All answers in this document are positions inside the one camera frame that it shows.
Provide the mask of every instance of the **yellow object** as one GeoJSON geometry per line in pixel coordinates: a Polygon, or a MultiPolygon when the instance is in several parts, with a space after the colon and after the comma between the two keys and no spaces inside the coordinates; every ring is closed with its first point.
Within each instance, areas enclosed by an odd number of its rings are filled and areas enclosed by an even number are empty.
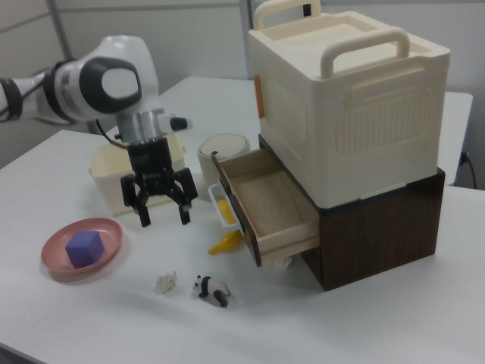
{"type": "MultiPolygon", "coordinates": [[[[231,213],[225,199],[220,199],[219,201],[217,201],[217,207],[220,209],[221,214],[224,216],[224,219],[228,224],[234,224],[236,222],[236,219],[231,213]]],[[[241,237],[242,235],[239,230],[226,233],[222,240],[218,244],[210,248],[208,252],[209,254],[217,254],[226,250],[234,249],[241,241],[241,237]]]]}

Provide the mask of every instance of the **purple cube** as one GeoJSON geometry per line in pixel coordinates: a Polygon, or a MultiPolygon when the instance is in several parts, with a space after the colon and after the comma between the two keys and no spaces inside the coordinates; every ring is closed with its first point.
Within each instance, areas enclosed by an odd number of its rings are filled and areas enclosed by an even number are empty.
{"type": "Polygon", "coordinates": [[[66,252],[74,268],[96,263],[104,251],[98,231],[76,231],[66,244],[66,252]]]}

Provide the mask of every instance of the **storage box handle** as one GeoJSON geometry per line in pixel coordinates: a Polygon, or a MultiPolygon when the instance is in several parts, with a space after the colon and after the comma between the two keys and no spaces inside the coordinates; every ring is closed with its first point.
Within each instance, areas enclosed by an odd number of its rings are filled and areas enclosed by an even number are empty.
{"type": "Polygon", "coordinates": [[[255,11],[254,27],[255,30],[264,29],[264,19],[272,13],[283,11],[291,8],[296,8],[301,5],[311,5],[311,16],[320,17],[321,4],[320,0],[270,0],[263,2],[255,11]]]}
{"type": "Polygon", "coordinates": [[[330,78],[333,76],[333,61],[343,53],[353,52],[389,42],[397,42],[397,58],[406,58],[409,56],[408,34],[398,27],[390,27],[385,30],[374,30],[357,38],[331,43],[321,55],[321,76],[323,78],[330,78]]]}

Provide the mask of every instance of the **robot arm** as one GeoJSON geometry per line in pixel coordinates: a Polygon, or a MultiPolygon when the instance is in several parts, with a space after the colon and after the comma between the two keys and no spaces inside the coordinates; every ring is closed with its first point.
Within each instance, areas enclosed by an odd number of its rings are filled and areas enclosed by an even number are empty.
{"type": "Polygon", "coordinates": [[[197,191],[188,168],[172,169],[164,136],[191,128],[192,122],[164,113],[152,57],[141,38],[109,36],[79,60],[59,62],[31,78],[0,78],[0,84],[0,122],[34,118],[73,124],[115,116],[135,172],[121,181],[125,205],[146,226],[147,199],[164,194],[179,205],[182,223],[190,221],[197,191]]]}

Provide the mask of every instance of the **brown wooden drawer unit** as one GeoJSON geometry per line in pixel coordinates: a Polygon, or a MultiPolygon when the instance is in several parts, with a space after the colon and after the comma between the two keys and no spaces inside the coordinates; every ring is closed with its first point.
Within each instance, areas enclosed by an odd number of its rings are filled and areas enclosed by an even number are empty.
{"type": "Polygon", "coordinates": [[[319,209],[261,136],[260,147],[223,162],[213,158],[257,265],[301,253],[332,290],[434,254],[440,169],[398,190],[319,209]]]}

